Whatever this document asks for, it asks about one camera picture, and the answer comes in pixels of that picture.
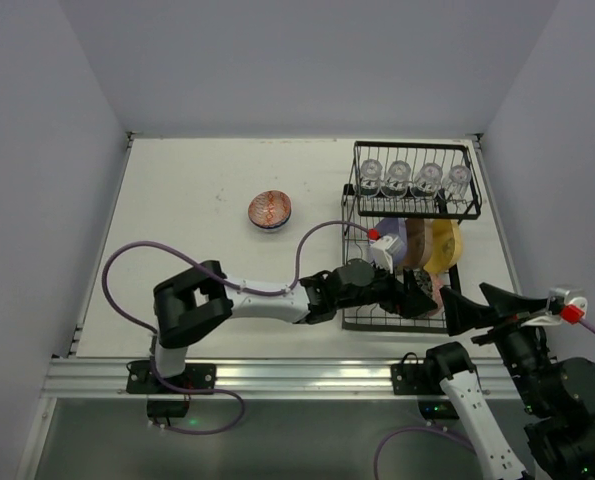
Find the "purple plate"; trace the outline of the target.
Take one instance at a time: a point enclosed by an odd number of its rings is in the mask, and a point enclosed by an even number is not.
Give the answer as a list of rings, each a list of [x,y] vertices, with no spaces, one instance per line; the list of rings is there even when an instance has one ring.
[[[387,235],[398,235],[407,245],[405,220],[403,218],[386,217],[375,225],[379,238]]]

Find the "pink bowl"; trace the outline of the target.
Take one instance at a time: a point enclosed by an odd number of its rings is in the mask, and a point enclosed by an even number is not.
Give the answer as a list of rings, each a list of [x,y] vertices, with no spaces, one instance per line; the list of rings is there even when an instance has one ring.
[[[444,286],[443,281],[437,275],[431,275],[431,298],[435,302],[436,307],[429,312],[430,316],[438,315],[443,310],[443,300],[441,297],[441,288]]]

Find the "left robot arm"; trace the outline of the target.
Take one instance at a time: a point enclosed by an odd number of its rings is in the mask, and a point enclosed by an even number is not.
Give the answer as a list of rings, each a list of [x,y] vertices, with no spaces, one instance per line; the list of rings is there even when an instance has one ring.
[[[353,307],[377,305],[403,318],[438,307],[414,275],[406,274],[400,280],[361,259],[302,277],[294,287],[236,282],[228,279],[218,261],[210,260],[160,283],[153,296],[157,319],[154,362],[165,379],[182,375],[188,348],[230,319],[268,318],[315,325]]]

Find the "green leaf bowl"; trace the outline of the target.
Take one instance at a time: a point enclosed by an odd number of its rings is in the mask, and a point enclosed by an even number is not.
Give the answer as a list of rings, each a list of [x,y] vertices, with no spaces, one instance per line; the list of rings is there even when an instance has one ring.
[[[436,274],[430,274],[426,270],[423,270],[423,269],[414,271],[414,276],[415,276],[415,280],[416,280],[417,284],[421,288],[422,292],[432,300],[432,298],[431,298],[431,278],[430,278],[431,275],[436,275]]]

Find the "brown plate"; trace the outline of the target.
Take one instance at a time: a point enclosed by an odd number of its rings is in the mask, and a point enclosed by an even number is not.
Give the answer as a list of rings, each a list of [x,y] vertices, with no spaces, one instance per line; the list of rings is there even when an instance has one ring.
[[[401,267],[422,268],[428,263],[433,251],[432,222],[429,219],[409,218],[405,221],[405,226],[407,253]]]

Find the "orange patterned bowl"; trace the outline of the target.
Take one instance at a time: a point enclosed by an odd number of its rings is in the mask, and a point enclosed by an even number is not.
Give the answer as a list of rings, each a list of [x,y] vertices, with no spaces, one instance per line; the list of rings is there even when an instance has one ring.
[[[270,225],[292,215],[290,197],[280,190],[267,190],[256,195],[248,206],[248,219]]]

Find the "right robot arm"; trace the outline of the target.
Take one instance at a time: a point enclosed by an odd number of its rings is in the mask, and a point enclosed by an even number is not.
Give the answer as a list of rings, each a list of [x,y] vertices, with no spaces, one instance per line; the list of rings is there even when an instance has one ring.
[[[583,324],[588,301],[580,289],[560,286],[533,299],[483,283],[478,304],[444,287],[450,336],[476,331],[476,345],[492,344],[535,422],[524,432],[537,479],[595,479],[595,363],[582,357],[554,361],[548,326]],[[485,402],[478,371],[466,349],[452,341],[427,351],[423,367],[455,408],[486,479],[526,479]]]

